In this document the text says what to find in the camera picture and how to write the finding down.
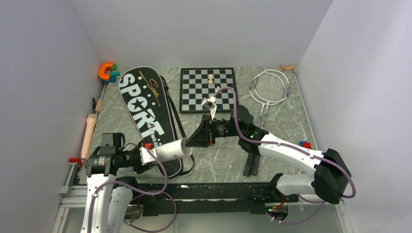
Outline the white shuttlecock tube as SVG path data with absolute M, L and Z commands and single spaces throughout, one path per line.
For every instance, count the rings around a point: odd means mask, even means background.
M 193 149 L 186 147 L 186 140 L 182 138 L 154 148 L 156 158 L 160 162 L 166 162 L 191 156 Z

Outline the black racket bag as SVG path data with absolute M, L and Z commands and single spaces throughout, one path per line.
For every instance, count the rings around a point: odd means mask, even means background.
M 123 103 L 144 143 L 161 146 L 186 137 L 165 79 L 152 67 L 126 71 L 119 81 Z

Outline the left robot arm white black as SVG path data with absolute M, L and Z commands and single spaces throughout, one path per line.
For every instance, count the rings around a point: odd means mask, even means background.
M 118 233 L 128 205 L 149 193 L 138 188 L 135 177 L 117 177 L 120 168 L 148 168 L 141 161 L 145 141 L 131 150 L 126 146 L 124 134 L 104 133 L 101 145 L 86 160 L 87 194 L 81 232 Z

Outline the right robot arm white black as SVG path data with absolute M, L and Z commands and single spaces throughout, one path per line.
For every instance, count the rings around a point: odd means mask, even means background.
M 353 186 L 351 173 L 341 155 L 333 149 L 312 150 L 289 143 L 253 124 L 248 109 L 239 105 L 229 120 L 202 116 L 196 131 L 186 140 L 187 147 L 207 148 L 219 137 L 238 137 L 238 145 L 246 152 L 278 159 L 304 172 L 300 175 L 277 173 L 268 186 L 268 196 L 280 201 L 290 195 L 317 195 L 322 201 L 340 203 L 348 185 Z

